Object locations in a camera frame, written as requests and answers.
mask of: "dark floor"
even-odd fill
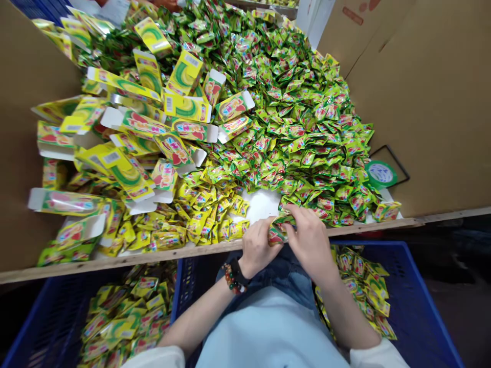
[[[484,219],[490,226],[490,218]],[[482,226],[457,222],[350,236],[349,239],[404,240],[418,265],[447,330],[467,368],[491,366],[491,237]],[[205,256],[197,287],[204,292],[214,282],[226,254]],[[0,363],[34,302],[42,281],[20,287],[0,285],[3,331]]]

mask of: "jeans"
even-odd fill
[[[227,263],[229,263],[231,259],[235,257],[240,258],[241,256],[242,250],[233,251],[230,253]],[[225,271],[220,269],[215,282],[220,280],[224,275]],[[286,295],[290,296],[298,304],[313,310],[318,316],[314,293],[312,291],[312,281],[303,270],[290,246],[285,244],[276,258],[273,259],[264,270],[252,278],[247,291],[237,295],[232,300],[220,319],[235,311],[244,300],[266,286],[276,287]]]

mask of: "wooden board edge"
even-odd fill
[[[401,220],[394,220],[388,222],[353,225],[347,227],[337,227],[328,229],[329,236],[339,236],[354,233],[363,233],[369,231],[384,230],[389,228],[411,226],[418,224],[418,221],[414,218],[407,218]],[[150,263],[167,261],[172,259],[187,258],[203,256],[213,253],[229,252],[232,250],[238,250],[242,248],[242,241],[236,240],[233,242],[223,242],[202,247],[193,248],[181,248],[175,250],[166,250],[156,253],[146,253],[134,256],[105,258],[100,260],[93,260],[80,263],[65,263],[47,267],[32,267],[24,270],[15,270],[0,272],[0,284],[43,279],[53,276],[60,276],[72,273],[82,273],[97,271],[101,269],[118,268],[125,266],[133,266],[140,263]]]
[[[429,223],[429,222],[454,220],[457,218],[481,216],[481,215],[489,215],[489,214],[491,214],[491,206],[482,207],[482,208],[478,208],[478,209],[471,209],[471,210],[448,212],[448,213],[444,213],[444,214],[419,216],[419,217],[416,217],[416,220],[420,223],[425,224],[425,223]]]

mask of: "blue plastic crate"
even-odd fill
[[[411,367],[464,367],[404,242],[334,241],[366,245],[363,256],[380,262],[391,304],[389,323],[398,337],[394,345]],[[171,322],[197,298],[198,258],[181,259],[177,267]],[[103,284],[116,281],[121,270],[104,270],[46,281],[2,368],[75,367],[88,303]]]
[[[82,347],[80,333],[91,297],[101,286],[120,281],[127,270],[128,267],[116,268],[47,279],[2,368],[76,367]],[[194,259],[179,260],[171,323],[192,302],[193,272]]]
[[[66,17],[71,6],[68,0],[11,0],[11,2],[29,19],[50,20],[61,27],[60,18]]]
[[[365,245],[362,256],[390,273],[388,320],[398,338],[393,343],[410,367],[465,367],[405,242],[332,242]]]

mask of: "person's left hand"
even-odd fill
[[[252,279],[276,257],[283,244],[270,247],[267,234],[274,216],[252,224],[242,238],[243,256],[239,259],[240,270],[246,279]]]

